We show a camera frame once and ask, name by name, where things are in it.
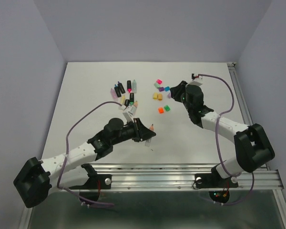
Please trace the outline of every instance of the black marker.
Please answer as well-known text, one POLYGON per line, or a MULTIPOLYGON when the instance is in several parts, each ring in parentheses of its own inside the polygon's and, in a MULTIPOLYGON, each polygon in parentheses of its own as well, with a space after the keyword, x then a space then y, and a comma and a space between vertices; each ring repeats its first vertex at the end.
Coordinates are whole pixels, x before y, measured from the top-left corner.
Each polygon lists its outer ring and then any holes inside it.
POLYGON ((126 107, 128 107, 129 102, 130 102, 129 99, 126 99, 124 105, 125 105, 126 107))
POLYGON ((119 87, 121 93, 124 94, 124 93, 125 93, 125 89, 124 89, 124 87, 123 87, 123 84, 120 83, 119 81, 118 81, 118 87, 119 87))
POLYGON ((129 93, 132 91, 132 82, 130 80, 127 80, 127 90, 129 93))
POLYGON ((131 103, 134 102, 134 93, 130 93, 129 100, 130 100, 131 103))
POLYGON ((120 92, 120 89, 119 87, 115 84, 114 85, 114 90, 115 90, 115 93, 118 97, 121 97, 121 92, 120 92))

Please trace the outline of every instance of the orange block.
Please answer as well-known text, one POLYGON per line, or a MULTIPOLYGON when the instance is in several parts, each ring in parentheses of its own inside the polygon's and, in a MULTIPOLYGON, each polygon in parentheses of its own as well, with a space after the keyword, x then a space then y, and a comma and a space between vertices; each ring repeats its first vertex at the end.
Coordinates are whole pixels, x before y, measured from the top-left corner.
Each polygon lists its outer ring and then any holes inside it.
POLYGON ((158 94, 158 100, 162 101, 162 94, 161 93, 158 94))
POLYGON ((158 111, 159 111, 159 113, 161 113, 161 114, 164 113, 164 110, 163 110, 162 107, 159 107, 159 108, 158 108, 158 111))

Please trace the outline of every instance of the metal frame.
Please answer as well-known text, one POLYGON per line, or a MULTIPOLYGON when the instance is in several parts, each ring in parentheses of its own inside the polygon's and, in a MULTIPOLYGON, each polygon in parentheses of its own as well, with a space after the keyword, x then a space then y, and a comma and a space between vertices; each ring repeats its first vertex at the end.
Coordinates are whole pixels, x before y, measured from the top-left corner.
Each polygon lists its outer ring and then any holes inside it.
MULTIPOLYGON (((210 172, 216 164, 94 164, 99 173, 112 175, 111 189, 103 192, 149 192, 149 191, 199 191, 193 189, 193 183, 199 173, 210 172)), ((283 185, 277 171, 261 168, 254 172, 255 190, 281 190, 283 185)), ((239 188, 231 190, 249 190, 252 185, 250 173, 242 173, 237 178, 239 188)), ((203 191, 215 191, 221 188, 208 188, 203 191)))
MULTIPOLYGON (((252 125, 253 122, 251 119, 251 115, 250 115, 247 103, 244 98, 243 91, 241 89, 241 86, 240 86, 240 83, 237 77, 235 63, 228 63, 227 66, 228 66, 229 73, 232 79, 233 87, 235 89, 236 97, 237 97, 238 104, 239 104, 239 107, 240 107, 240 110, 243 116, 244 123, 248 125, 252 125)), ((266 167, 268 170, 270 170, 270 167, 268 164, 266 164, 266 167)), ((273 190, 273 193, 276 198, 276 203, 277 203, 280 215, 282 217, 284 227, 286 228, 286 201, 284 199, 282 190, 273 190)))
MULTIPOLYGON (((236 97, 245 124, 252 125, 252 119, 242 93, 234 63, 227 64, 236 97)), ((112 188, 103 192, 144 192, 144 191, 195 191, 192 187, 195 174, 210 172, 215 164, 93 164, 99 173, 112 174, 112 188)), ((286 228, 286 202, 284 200, 278 171, 269 171, 266 166, 254 172, 255 190, 273 190, 282 221, 286 228)), ((238 177, 239 188, 249 190, 252 177, 242 173, 238 177)), ((27 229, 32 209, 24 208, 19 229, 27 229)))

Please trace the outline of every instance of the green block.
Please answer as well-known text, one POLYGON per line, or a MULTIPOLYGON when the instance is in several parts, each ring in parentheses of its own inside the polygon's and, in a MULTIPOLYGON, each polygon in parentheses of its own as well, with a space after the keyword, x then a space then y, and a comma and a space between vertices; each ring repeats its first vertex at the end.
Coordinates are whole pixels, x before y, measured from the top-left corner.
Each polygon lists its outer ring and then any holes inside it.
POLYGON ((158 84, 158 83, 154 83, 154 86, 155 86, 156 88, 161 87, 160 84, 158 84))
POLYGON ((171 110, 168 105, 165 105, 165 106, 164 106, 164 109, 165 109, 166 111, 170 111, 170 110, 171 110))

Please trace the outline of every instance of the black bracket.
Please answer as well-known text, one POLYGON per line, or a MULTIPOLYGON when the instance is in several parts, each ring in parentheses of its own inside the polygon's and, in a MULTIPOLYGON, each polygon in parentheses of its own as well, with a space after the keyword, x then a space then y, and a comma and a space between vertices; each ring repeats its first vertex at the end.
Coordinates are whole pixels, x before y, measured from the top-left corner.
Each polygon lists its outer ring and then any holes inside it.
POLYGON ((110 184, 105 182, 106 179, 112 180, 111 174, 98 174, 90 164, 83 164, 81 167, 87 171, 89 179, 85 184, 72 186, 70 189, 98 189, 98 181, 101 184, 101 189, 111 189, 111 182, 110 184))
POLYGON ((32 208, 44 201, 52 185, 50 172, 44 171, 42 161, 33 157, 24 164, 14 180, 14 186, 25 206, 32 208))
POLYGON ((231 177, 218 180, 212 173, 199 173, 195 174, 193 188, 224 188, 227 187, 227 184, 229 184, 229 187, 238 187, 238 183, 233 183, 231 177))

